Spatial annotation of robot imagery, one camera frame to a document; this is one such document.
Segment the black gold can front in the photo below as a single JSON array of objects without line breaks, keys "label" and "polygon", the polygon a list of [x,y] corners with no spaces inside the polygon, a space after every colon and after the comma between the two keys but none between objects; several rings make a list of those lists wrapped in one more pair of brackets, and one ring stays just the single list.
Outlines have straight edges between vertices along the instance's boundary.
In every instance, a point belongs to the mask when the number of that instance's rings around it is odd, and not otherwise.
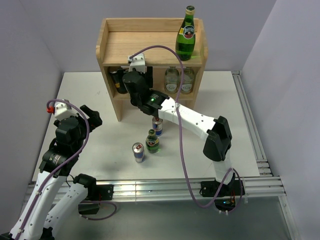
[{"label": "black gold can front", "polygon": [[123,76],[125,71],[123,69],[117,69],[115,71],[110,71],[109,75],[114,83],[114,86],[119,94],[126,94],[128,91],[123,82]]}]

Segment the black gold can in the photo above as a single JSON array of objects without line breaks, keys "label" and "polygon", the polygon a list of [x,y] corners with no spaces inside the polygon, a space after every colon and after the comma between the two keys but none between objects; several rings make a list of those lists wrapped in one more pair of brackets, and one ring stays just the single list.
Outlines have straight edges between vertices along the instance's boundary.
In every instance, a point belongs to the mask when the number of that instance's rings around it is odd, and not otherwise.
[{"label": "black gold can", "polygon": [[127,72],[123,75],[122,77],[122,82],[123,82],[123,85],[124,87],[126,88],[126,91],[130,94],[131,93],[131,73],[130,72]]},{"label": "black gold can", "polygon": [[128,91],[123,82],[123,76],[125,71],[123,69],[117,69],[115,71],[110,71],[109,75],[114,83],[114,86],[119,94],[126,94]]}]

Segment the green Perrier bottle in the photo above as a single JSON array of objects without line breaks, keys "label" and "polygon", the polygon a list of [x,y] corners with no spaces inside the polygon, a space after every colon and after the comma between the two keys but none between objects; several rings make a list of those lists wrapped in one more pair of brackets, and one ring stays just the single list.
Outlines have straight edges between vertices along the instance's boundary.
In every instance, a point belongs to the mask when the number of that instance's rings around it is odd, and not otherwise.
[{"label": "green Perrier bottle", "polygon": [[185,10],[185,17],[176,36],[175,52],[181,61],[187,61],[192,57],[195,43],[196,31],[194,23],[195,7],[189,5]]},{"label": "green Perrier bottle", "polygon": [[156,132],[154,129],[150,129],[148,131],[148,136],[145,140],[146,148],[149,153],[154,154],[159,150],[160,140],[156,136]]}]

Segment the blue silver can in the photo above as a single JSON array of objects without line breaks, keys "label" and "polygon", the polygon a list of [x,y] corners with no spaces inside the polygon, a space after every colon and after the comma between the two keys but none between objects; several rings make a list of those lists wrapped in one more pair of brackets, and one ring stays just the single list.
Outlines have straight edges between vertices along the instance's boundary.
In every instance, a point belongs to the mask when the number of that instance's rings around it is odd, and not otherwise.
[{"label": "blue silver can", "polygon": [[137,163],[142,163],[145,160],[145,149],[142,143],[134,143],[132,146],[132,152]]},{"label": "blue silver can", "polygon": [[159,117],[152,118],[152,128],[155,131],[157,137],[163,134],[163,120]]}]

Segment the blue silver can front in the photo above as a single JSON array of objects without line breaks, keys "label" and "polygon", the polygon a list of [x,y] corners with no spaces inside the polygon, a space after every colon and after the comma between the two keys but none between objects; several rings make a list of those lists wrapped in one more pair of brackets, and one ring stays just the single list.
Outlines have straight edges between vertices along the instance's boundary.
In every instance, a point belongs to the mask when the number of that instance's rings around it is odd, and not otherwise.
[{"label": "blue silver can front", "polygon": [[145,149],[142,143],[134,143],[132,146],[132,152],[137,163],[142,163],[145,160]]}]

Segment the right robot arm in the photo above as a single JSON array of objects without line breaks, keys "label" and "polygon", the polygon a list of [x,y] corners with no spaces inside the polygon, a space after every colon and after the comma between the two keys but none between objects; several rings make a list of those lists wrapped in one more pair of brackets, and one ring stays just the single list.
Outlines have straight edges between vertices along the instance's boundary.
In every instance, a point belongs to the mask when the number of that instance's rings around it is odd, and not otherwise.
[{"label": "right robot arm", "polygon": [[144,114],[175,123],[203,140],[203,154],[213,161],[216,189],[222,195],[229,194],[234,183],[231,161],[227,158],[232,140],[228,120],[223,116],[214,118],[200,114],[167,94],[151,89],[152,73],[152,68],[148,67],[146,73],[118,68],[109,74],[116,86],[129,93],[131,104]]}]

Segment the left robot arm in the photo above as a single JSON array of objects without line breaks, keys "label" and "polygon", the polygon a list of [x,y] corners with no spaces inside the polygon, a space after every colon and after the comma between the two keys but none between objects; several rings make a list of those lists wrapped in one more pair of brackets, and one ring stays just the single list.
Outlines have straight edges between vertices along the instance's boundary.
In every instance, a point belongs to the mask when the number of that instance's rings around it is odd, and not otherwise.
[{"label": "left robot arm", "polygon": [[42,156],[37,181],[19,220],[2,240],[53,240],[65,217],[83,200],[97,197],[97,180],[77,175],[63,198],[53,201],[79,159],[89,134],[103,121],[98,111],[86,105],[73,109],[66,102],[47,108],[55,117],[55,138]]}]

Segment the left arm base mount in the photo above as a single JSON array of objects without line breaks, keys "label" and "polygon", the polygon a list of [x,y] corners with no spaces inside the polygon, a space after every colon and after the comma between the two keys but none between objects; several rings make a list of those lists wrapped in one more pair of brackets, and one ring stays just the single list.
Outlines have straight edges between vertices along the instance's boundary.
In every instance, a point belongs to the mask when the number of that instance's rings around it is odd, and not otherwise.
[{"label": "left arm base mount", "polygon": [[114,185],[113,184],[98,184],[88,191],[88,196],[84,201],[97,202],[97,203],[81,203],[78,205],[78,213],[83,216],[96,215],[102,208],[104,201],[110,201],[113,198]]}]

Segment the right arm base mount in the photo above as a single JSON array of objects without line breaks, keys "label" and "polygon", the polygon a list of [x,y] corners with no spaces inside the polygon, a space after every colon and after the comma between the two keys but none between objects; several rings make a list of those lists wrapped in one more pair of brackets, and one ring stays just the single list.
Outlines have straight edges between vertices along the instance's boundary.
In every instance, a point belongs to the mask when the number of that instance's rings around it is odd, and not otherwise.
[{"label": "right arm base mount", "polygon": [[[204,198],[214,197],[220,183],[216,180],[201,181],[200,182],[200,195]],[[237,197],[245,197],[245,187],[243,182],[239,179],[231,181],[229,184],[223,184],[216,199],[214,205],[220,213],[228,214],[234,210],[239,202]]]}]

